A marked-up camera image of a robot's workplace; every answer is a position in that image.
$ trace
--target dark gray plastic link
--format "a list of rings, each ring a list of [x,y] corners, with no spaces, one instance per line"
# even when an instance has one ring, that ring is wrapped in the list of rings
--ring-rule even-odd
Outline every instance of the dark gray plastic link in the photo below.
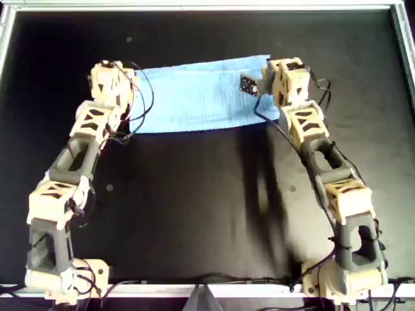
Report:
[[[74,135],[49,169],[49,178],[61,183],[78,185],[81,176],[93,179],[101,151],[89,135]]]
[[[362,246],[352,251],[351,233],[357,227]],[[377,241],[375,222],[369,212],[346,217],[346,225],[336,222],[335,239],[335,259],[341,268],[357,271],[382,265],[383,256]]]
[[[318,165],[316,152],[321,152],[324,155],[331,170],[324,170]],[[300,153],[305,161],[305,167],[316,195],[326,208],[329,205],[329,199],[324,184],[352,177],[357,178],[349,163],[325,135],[306,139],[300,147]]]
[[[59,275],[66,271],[73,260],[69,230],[57,230],[56,222],[34,218],[29,231],[30,249],[27,268]]]

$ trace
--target black cable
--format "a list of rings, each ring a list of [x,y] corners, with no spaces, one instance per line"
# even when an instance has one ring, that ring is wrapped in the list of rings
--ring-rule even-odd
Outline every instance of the black cable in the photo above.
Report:
[[[44,233],[39,240],[37,240],[33,245],[29,246],[29,251],[31,251],[32,249],[34,249],[41,241],[43,241],[43,239],[47,236],[47,233]]]
[[[318,101],[318,105],[321,107],[324,99],[327,97],[326,100],[326,107],[324,108],[324,113],[326,113],[329,109],[331,103],[331,81],[328,78],[320,78],[318,79],[315,72],[308,66],[305,66],[305,70],[307,70],[310,74],[311,81],[313,81],[314,85],[321,91],[324,91],[323,95],[321,96],[320,100]]]
[[[118,283],[113,284],[108,291],[101,297],[101,305],[99,307],[99,310],[102,309],[104,307],[104,303],[106,301],[106,299],[108,298],[108,295],[119,285],[126,285],[126,284],[137,284],[139,282],[137,281],[121,281]]]
[[[369,296],[368,296],[369,311],[374,311],[374,302],[373,302],[373,299],[372,299],[372,291],[369,290],[368,294],[369,294]]]
[[[394,284],[394,291],[393,291],[392,296],[390,297],[388,303],[382,309],[380,309],[379,311],[386,311],[392,303],[395,304],[397,290],[399,289],[399,287],[403,283],[406,283],[406,282],[409,282],[409,281],[415,281],[415,278],[413,278],[413,277],[401,277],[401,278],[399,278],[397,280],[397,283]]]
[[[148,84],[148,86],[149,86],[149,88],[150,88],[150,91],[151,91],[151,104],[150,104],[150,107],[148,107],[148,109],[147,109],[147,110],[144,110],[144,112],[143,112],[140,116],[138,116],[138,117],[136,117],[136,118],[134,118],[134,119],[130,119],[130,121],[135,121],[135,120],[138,120],[138,119],[141,119],[142,117],[144,117],[144,115],[148,114],[148,113],[149,113],[149,111],[152,109],[153,104],[154,104],[154,90],[153,90],[153,87],[152,87],[152,85],[151,85],[151,83],[150,83],[150,80],[148,79],[148,76],[146,75],[146,73],[145,73],[145,71],[143,70],[143,68],[141,68],[141,67],[140,67],[140,66],[138,66],[136,63],[134,63],[134,62],[132,62],[132,61],[130,61],[130,60],[127,60],[127,62],[128,62],[128,63],[130,63],[131,65],[133,65],[136,69],[140,70],[140,71],[143,73],[143,75],[144,75],[144,77],[145,77],[145,80],[147,81],[147,84]]]
[[[326,257],[324,257],[322,260],[320,260],[319,262],[317,262],[314,266],[311,266],[310,268],[306,269],[297,279],[295,279],[292,284],[290,285],[290,291],[292,292],[294,290],[294,286],[296,284],[298,284],[300,281],[302,281],[302,279],[304,279],[304,277],[311,273],[314,269],[319,268],[323,263],[325,263],[326,261],[328,261],[331,257],[333,257],[335,255],[335,249],[333,249],[331,251],[330,254],[328,254]]]
[[[100,298],[101,298],[101,289],[97,287],[97,284],[96,284],[96,282],[97,282],[97,276],[96,276],[95,272],[93,271],[93,269],[92,269],[91,265],[89,264],[89,262],[86,261],[86,260],[84,260],[84,259],[81,259],[81,260],[88,267],[87,268],[86,267],[77,267],[77,270],[88,270],[89,272],[91,272],[91,275],[92,275],[91,288],[89,289],[89,298],[88,298],[88,301],[87,301],[87,303],[86,303],[86,305],[84,307],[84,311],[87,311],[88,310],[88,307],[89,307],[89,303],[91,302],[91,298],[92,298],[92,289],[95,289],[96,290],[96,292],[97,292],[97,294],[98,294],[98,296]]]
[[[147,109],[146,109],[146,105],[145,105],[145,101],[144,101],[144,96],[143,96],[143,93],[141,92],[141,90],[140,90],[140,88],[138,88],[138,86],[137,86],[137,84],[135,84],[134,83],[134,81],[127,75],[127,73],[124,71],[124,70],[122,70],[119,66],[118,66],[118,64],[116,63],[116,62],[112,62],[111,64],[112,65],[114,65],[114,66],[116,66],[116,68],[118,68],[118,70],[120,70],[120,72],[122,72],[126,77],[127,77],[127,79],[130,81],[130,83],[139,91],[139,93],[140,93],[140,95],[141,95],[141,98],[142,98],[142,100],[143,100],[143,113],[140,115],[140,116],[138,116],[138,117],[136,117],[136,118],[134,118],[134,119],[130,119],[130,122],[131,121],[136,121],[136,120],[138,120],[138,119],[141,119],[141,122],[140,122],[140,124],[137,126],[137,128],[135,128],[134,130],[132,130],[129,134],[127,134],[127,135],[125,135],[125,136],[123,136],[123,137],[120,137],[120,138],[118,138],[118,137],[114,137],[114,136],[110,136],[109,138],[107,138],[107,139],[105,139],[104,141],[106,141],[106,140],[110,140],[110,139],[113,139],[113,140],[115,140],[115,141],[117,141],[118,143],[120,143],[120,144],[126,144],[127,142],[128,142],[128,140],[130,140],[130,138],[143,126],[143,124],[144,124],[144,121],[145,121],[145,116],[146,116],[146,114],[152,109],[152,107],[153,107],[153,105],[154,105],[154,90],[153,90],[153,88],[152,88],[152,85],[151,85],[151,83],[150,83],[150,80],[148,79],[148,76],[145,74],[145,72],[144,72],[144,70],[140,67],[140,66],[138,66],[136,63],[134,63],[134,62],[131,62],[131,61],[128,61],[128,62],[130,62],[133,66],[135,66],[135,67],[137,67],[143,74],[144,74],[144,77],[146,78],[146,80],[147,80],[147,83],[148,83],[148,85],[149,85],[149,87],[150,87],[150,90],[151,90],[151,94],[152,94],[152,100],[151,100],[151,104],[150,104],[150,107],[148,107]]]
[[[322,269],[322,267],[318,267],[317,270],[317,288],[318,288],[318,296],[320,297],[320,302],[322,304],[323,310],[326,309],[326,306],[324,305],[324,300],[322,298],[322,291],[321,291],[321,287],[320,287],[320,270]]]
[[[259,103],[261,102],[261,97],[262,95],[260,95],[257,99],[257,102],[255,104],[255,108],[254,108],[254,113],[260,117],[261,119],[267,121],[269,124],[273,125],[277,131],[284,136],[284,138],[289,142],[289,144],[292,146],[292,148],[295,150],[295,152],[298,154],[298,156],[300,157],[300,159],[302,160],[302,155],[300,153],[300,151],[297,149],[296,145],[294,144],[294,142],[292,141],[292,139],[290,137],[288,137],[288,135],[283,131],[283,129],[281,127],[279,127],[279,125],[277,123],[275,123],[273,120],[269,119],[267,116],[261,114],[258,112],[258,107],[259,107]]]
[[[310,311],[310,310],[317,310],[317,307],[316,306],[297,306],[294,308],[271,307],[271,308],[262,308],[259,311]]]
[[[16,286],[11,286],[11,287],[6,287],[3,285],[0,285],[0,295],[8,294],[27,306],[35,306],[38,308],[48,308],[48,310],[50,309],[50,307],[52,307],[52,306],[44,305],[41,303],[30,302],[30,301],[27,301],[26,298],[20,297],[18,294],[15,293],[15,291],[20,290],[22,288],[24,288],[24,286],[16,285]]]
[[[358,175],[358,177],[363,181],[363,183],[364,184],[366,184],[365,182],[364,182],[364,179],[363,179],[363,177],[362,177],[362,174],[361,174],[361,172],[360,172],[360,170],[357,168],[357,166],[356,166],[356,164],[355,163],[353,163],[352,161],[350,161],[349,160],[349,158],[347,158],[345,155],[344,155],[344,153],[343,152],[341,152],[341,150],[338,148],[338,146],[336,145],[336,142],[332,142],[331,143],[332,144],[332,146],[333,147],[335,147],[336,148],[336,150],[337,150],[337,152],[353,167],[353,169],[356,171],[356,174]]]
[[[92,214],[92,212],[93,212],[93,210],[94,210],[94,208],[97,204],[97,193],[95,192],[95,188],[94,188],[91,180],[89,180],[89,191],[91,192],[91,200],[92,200],[89,203],[91,208],[89,209],[88,215],[86,215],[86,214],[83,215],[83,218],[86,218],[86,223],[85,224],[80,224],[78,226],[79,228],[85,228],[88,225],[88,219],[91,216],[91,214]]]

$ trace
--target folded cloth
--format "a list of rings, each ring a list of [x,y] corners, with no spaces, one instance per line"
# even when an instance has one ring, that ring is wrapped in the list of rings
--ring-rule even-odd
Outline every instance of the folded cloth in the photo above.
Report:
[[[254,114],[257,99],[240,91],[239,86],[242,73],[261,78],[267,58],[269,55],[259,55],[145,69],[154,90],[154,105],[137,133],[214,130],[263,122]],[[136,75],[141,79],[140,90],[148,108],[152,100],[149,84],[141,71]],[[143,100],[136,93],[131,119],[143,113]],[[272,120],[279,118],[270,95],[262,96],[258,111]],[[140,122],[131,121],[130,131]]]

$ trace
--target black surface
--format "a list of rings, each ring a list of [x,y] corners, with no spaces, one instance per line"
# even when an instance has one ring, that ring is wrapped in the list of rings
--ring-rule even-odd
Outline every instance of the black surface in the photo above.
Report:
[[[414,125],[387,12],[19,13],[1,86],[0,282],[23,280],[27,197],[89,98],[95,62],[263,53],[298,56],[332,79],[329,130],[374,191],[389,275],[413,274]],[[116,279],[281,276],[332,247],[295,153],[262,125],[112,143],[94,184],[99,202],[73,230],[75,254],[106,260]]]

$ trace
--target wire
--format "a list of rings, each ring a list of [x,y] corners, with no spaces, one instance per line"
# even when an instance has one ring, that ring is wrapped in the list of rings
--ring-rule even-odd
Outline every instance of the wire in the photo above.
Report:
[[[41,241],[43,241],[43,239],[47,236],[47,233],[44,233],[39,240],[37,240],[33,245],[29,246],[29,251],[31,251],[32,249],[34,249]]]
[[[117,286],[119,286],[119,285],[126,285],[126,284],[137,284],[137,283],[139,283],[139,282],[137,282],[137,281],[122,281],[122,282],[118,282],[118,283],[115,283],[115,284],[113,284],[109,289],[108,289],[108,291],[102,296],[102,298],[101,298],[101,305],[100,305],[100,307],[99,307],[99,310],[101,310],[103,307],[104,307],[104,303],[105,303],[105,301],[106,301],[106,299],[108,298],[108,295],[117,287]]]
[[[394,291],[393,291],[392,296],[390,297],[388,303],[382,309],[380,309],[379,311],[386,311],[392,303],[394,303],[394,305],[395,305],[396,304],[396,294],[397,294],[397,290],[399,289],[399,287],[403,283],[406,283],[406,282],[409,282],[409,281],[415,281],[415,278],[413,278],[413,277],[402,277],[402,278],[399,278],[397,280],[397,283],[394,284]]]
[[[292,284],[290,285],[290,291],[292,292],[294,290],[294,286],[296,284],[298,284],[300,281],[302,281],[302,279],[304,279],[304,277],[307,274],[311,273],[314,269],[319,268],[323,263],[325,263],[326,261],[328,261],[334,255],[335,255],[335,249],[333,248],[333,250],[331,251],[330,254],[328,254],[322,260],[320,260],[319,262],[317,262],[314,266],[311,266],[310,268],[306,269],[297,279],[295,279],[294,282],[292,282]]]
[[[296,151],[296,153],[298,154],[298,156],[300,157],[300,159],[302,160],[302,155],[300,153],[300,151],[297,149],[296,145],[294,144],[294,142],[292,141],[292,139],[290,137],[288,137],[288,135],[283,131],[283,129],[281,127],[279,127],[279,125],[277,123],[275,123],[273,120],[269,119],[267,116],[261,114],[258,112],[258,107],[259,107],[259,103],[261,102],[261,97],[262,95],[260,95],[257,99],[257,102],[255,104],[255,108],[254,108],[254,113],[260,117],[261,119],[267,121],[269,124],[273,125],[277,131],[284,136],[284,138],[289,142],[289,144],[292,146],[292,148]]]
[[[139,91],[139,93],[141,95],[141,99],[143,100],[143,113],[140,116],[138,116],[138,117],[136,117],[134,119],[130,119],[130,122],[131,121],[136,121],[138,119],[141,119],[141,122],[137,126],[137,128],[135,128],[134,130],[132,130],[129,134],[126,134],[125,136],[120,137],[120,138],[116,138],[114,136],[110,136],[109,138],[105,139],[104,141],[106,141],[108,139],[113,139],[113,140],[117,141],[120,144],[126,144],[130,140],[130,138],[143,126],[144,120],[145,120],[145,116],[152,109],[152,107],[154,105],[154,90],[153,90],[153,87],[152,87],[152,85],[150,83],[150,80],[148,79],[148,76],[145,74],[144,70],[140,66],[138,66],[136,63],[131,62],[131,61],[128,61],[128,62],[130,62],[134,67],[138,68],[143,73],[143,75],[144,75],[144,77],[145,77],[145,79],[146,79],[146,81],[148,83],[148,86],[150,87],[150,90],[151,90],[151,95],[152,95],[151,104],[150,104],[150,107],[148,107],[146,109],[144,96],[143,96],[143,93],[141,92],[140,88],[138,88],[137,84],[127,75],[127,73],[124,70],[122,70],[118,66],[118,64],[116,62],[112,62],[111,64],[114,65],[114,66],[116,66],[116,68],[118,68],[118,70],[120,70],[120,72],[122,72],[127,77],[127,79],[129,79],[131,85],[134,86]]]
[[[324,99],[327,97],[326,100],[326,107],[324,108],[324,113],[326,113],[329,109],[330,102],[331,102],[331,81],[328,78],[320,78],[318,79],[315,72],[309,67],[305,66],[305,70],[307,70],[310,74],[311,80],[313,81],[314,85],[319,89],[324,91],[323,95],[321,96],[320,100],[318,101],[318,105],[321,107]]]
[[[130,63],[131,65],[133,65],[136,69],[140,70],[143,73],[143,75],[145,77],[145,80],[147,81],[147,84],[148,84],[148,86],[150,88],[150,91],[151,91],[151,104],[150,104],[150,107],[148,107],[147,110],[144,109],[144,112],[140,116],[138,116],[136,118],[133,118],[133,119],[130,119],[130,121],[135,121],[135,120],[138,120],[138,119],[141,119],[142,117],[144,117],[144,115],[148,114],[149,111],[153,108],[153,104],[154,104],[154,90],[153,90],[153,87],[152,87],[152,85],[150,83],[150,80],[148,79],[148,76],[146,75],[146,73],[143,70],[143,68],[141,68],[136,63],[134,63],[134,62],[132,62],[130,60],[127,60],[127,62]]]
[[[93,210],[94,210],[94,208],[97,204],[97,193],[95,192],[95,188],[93,187],[93,184],[92,184],[91,180],[89,180],[89,191],[91,192],[91,199],[92,199],[92,202],[90,203],[91,208],[89,209],[88,215],[84,214],[82,216],[83,218],[86,218],[85,224],[80,224],[78,226],[78,228],[85,228],[88,225],[88,218],[91,216],[91,214],[92,214],[92,212],[93,212]]]
[[[91,298],[92,298],[92,289],[96,290],[96,292],[97,292],[97,294],[100,298],[101,298],[101,289],[98,288],[97,285],[96,285],[97,276],[96,276],[95,272],[93,271],[93,269],[92,269],[91,265],[89,264],[89,262],[84,260],[84,259],[81,259],[81,261],[83,261],[88,267],[86,269],[84,269],[85,267],[77,267],[77,270],[88,270],[88,271],[91,272],[91,275],[92,275],[92,281],[89,280],[89,279],[87,280],[87,282],[91,281],[91,288],[89,289],[89,298],[88,298],[88,301],[87,301],[87,303],[84,307],[84,311],[87,311],[88,307],[89,307],[89,303],[91,302]]]
[[[343,152],[341,152],[341,150],[338,148],[338,146],[336,145],[336,142],[332,142],[331,143],[335,148],[336,148],[336,150],[337,150],[337,152],[353,167],[353,169],[356,171],[356,174],[358,175],[358,177],[363,181],[363,183],[364,184],[366,184],[365,182],[364,182],[364,179],[363,179],[363,177],[362,177],[362,174],[361,174],[361,172],[360,172],[360,170],[357,168],[357,166],[356,166],[356,164],[355,163],[353,163],[352,161],[350,161],[349,160],[349,158],[347,158],[345,155],[344,155],[344,153]]]
[[[372,299],[372,290],[369,290],[368,302],[369,302],[369,311],[374,311],[374,302],[373,302],[373,299]]]
[[[317,288],[318,288],[318,296],[320,297],[320,302],[322,304],[323,310],[326,309],[326,306],[324,305],[324,300],[322,298],[322,291],[321,291],[321,287],[320,287],[320,270],[321,270],[321,266],[318,267],[317,270]]]
[[[259,311],[310,311],[310,310],[317,310],[317,307],[316,306],[298,306],[294,308],[272,307],[272,308],[262,308]]]

